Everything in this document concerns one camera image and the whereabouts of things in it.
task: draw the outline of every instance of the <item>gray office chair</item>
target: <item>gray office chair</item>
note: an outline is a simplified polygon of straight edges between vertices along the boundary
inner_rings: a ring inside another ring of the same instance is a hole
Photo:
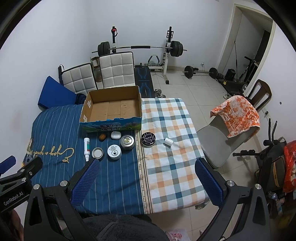
[[[197,136],[207,162],[212,168],[217,169],[256,129],[257,127],[251,127],[246,132],[228,138],[229,131],[221,116],[217,115],[209,125],[197,132]]]

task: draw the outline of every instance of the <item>metal canister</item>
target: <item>metal canister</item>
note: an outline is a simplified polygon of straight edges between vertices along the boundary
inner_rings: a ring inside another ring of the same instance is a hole
[[[135,146],[135,139],[131,135],[125,135],[120,139],[120,145],[124,150],[131,150]]]

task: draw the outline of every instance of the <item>metal screw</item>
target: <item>metal screw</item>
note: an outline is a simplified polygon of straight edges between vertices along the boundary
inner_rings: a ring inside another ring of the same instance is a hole
[[[261,185],[257,183],[257,184],[255,184],[255,188],[258,189],[258,190],[260,190],[261,189]]]
[[[235,185],[234,181],[227,181],[227,185],[230,186],[230,187],[233,187]]]
[[[61,181],[59,184],[61,187],[65,187],[65,186],[67,186],[68,182],[66,180],[64,180],[64,181]]]
[[[35,185],[33,186],[33,188],[34,188],[35,190],[39,189],[39,187],[40,187],[39,184],[35,184]]]

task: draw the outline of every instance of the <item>doorway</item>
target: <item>doorway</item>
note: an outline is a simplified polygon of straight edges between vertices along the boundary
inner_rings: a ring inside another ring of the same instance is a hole
[[[248,92],[269,52],[274,30],[275,23],[266,13],[235,4],[218,72],[225,76],[234,69],[234,81],[246,83]]]

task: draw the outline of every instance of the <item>round tin can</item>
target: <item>round tin can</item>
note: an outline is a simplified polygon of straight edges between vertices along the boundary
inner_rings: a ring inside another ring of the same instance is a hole
[[[103,151],[102,148],[96,147],[96,148],[93,149],[93,151],[91,152],[91,154],[92,154],[93,158],[99,160],[99,159],[101,159],[103,157],[104,151]]]
[[[155,135],[151,132],[145,132],[141,136],[141,142],[145,147],[152,147],[155,143]]]
[[[125,135],[120,139],[120,145],[124,150],[131,150],[135,146],[135,139],[131,135]]]
[[[117,160],[121,157],[121,149],[118,145],[109,146],[107,153],[108,153],[108,156],[113,160]]]

